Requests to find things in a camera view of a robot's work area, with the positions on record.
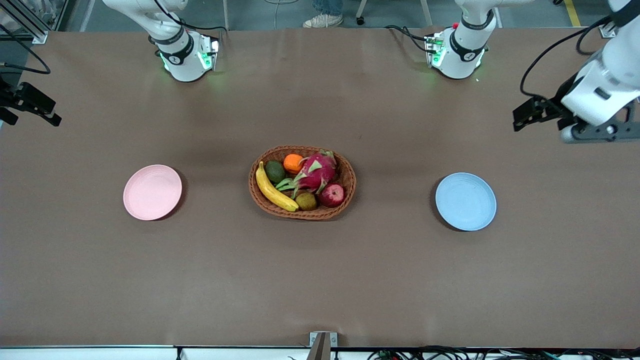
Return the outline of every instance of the pink plate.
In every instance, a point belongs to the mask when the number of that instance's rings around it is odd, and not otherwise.
[[[181,195],[182,181],[174,169],[164,165],[149,165],[129,179],[122,200],[134,218],[156,220],[169,214]]]

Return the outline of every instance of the dragon fruit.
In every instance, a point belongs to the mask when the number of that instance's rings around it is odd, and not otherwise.
[[[300,189],[321,193],[335,176],[337,164],[333,157],[333,152],[320,150],[303,160],[306,160],[305,165],[293,180],[284,179],[276,185],[276,189],[280,191],[293,189],[292,199],[296,197]]]

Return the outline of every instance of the fruit basket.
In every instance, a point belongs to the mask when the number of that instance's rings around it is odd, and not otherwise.
[[[344,201],[336,208],[327,208],[324,205],[319,205],[317,209],[310,211],[287,211],[269,201],[269,199],[262,194],[256,182],[255,172],[258,169],[260,161],[264,161],[265,163],[270,160],[282,162],[288,154],[295,153],[302,155],[303,157],[307,157],[319,152],[321,149],[322,148],[320,147],[312,146],[285,145],[274,147],[260,155],[260,157],[253,163],[253,166],[251,166],[251,172],[249,173],[249,191],[255,203],[267,213],[282,218],[328,220],[340,214],[347,208],[347,206],[349,206],[349,203],[353,198],[353,194],[356,190],[356,175],[353,172],[353,168],[351,167],[351,164],[349,164],[349,161],[336,152],[333,153],[333,156],[335,158],[337,168],[336,175],[332,182],[340,184],[344,189]],[[287,196],[291,196],[293,191],[287,190],[283,193]]]

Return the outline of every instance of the person's foot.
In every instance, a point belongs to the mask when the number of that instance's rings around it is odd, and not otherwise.
[[[302,23],[303,28],[335,28],[342,24],[342,15],[328,15],[322,13],[313,19]]]

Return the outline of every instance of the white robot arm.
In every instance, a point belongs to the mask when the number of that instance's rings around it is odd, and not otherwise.
[[[560,118],[558,128],[566,143],[640,139],[640,124],[633,121],[634,102],[640,97],[640,0],[609,0],[609,7],[619,27],[616,37],[560,86],[555,97],[532,98],[514,110],[515,131]]]
[[[497,20],[493,8],[530,3],[533,0],[456,0],[462,9],[457,28],[447,28],[425,40],[427,64],[452,79],[464,79],[480,66],[486,42]]]
[[[173,13],[183,10],[188,0],[103,0],[147,30],[160,50],[164,68],[179,81],[194,81],[212,70],[218,55],[218,39],[186,29]],[[159,4],[172,17],[160,9]]]

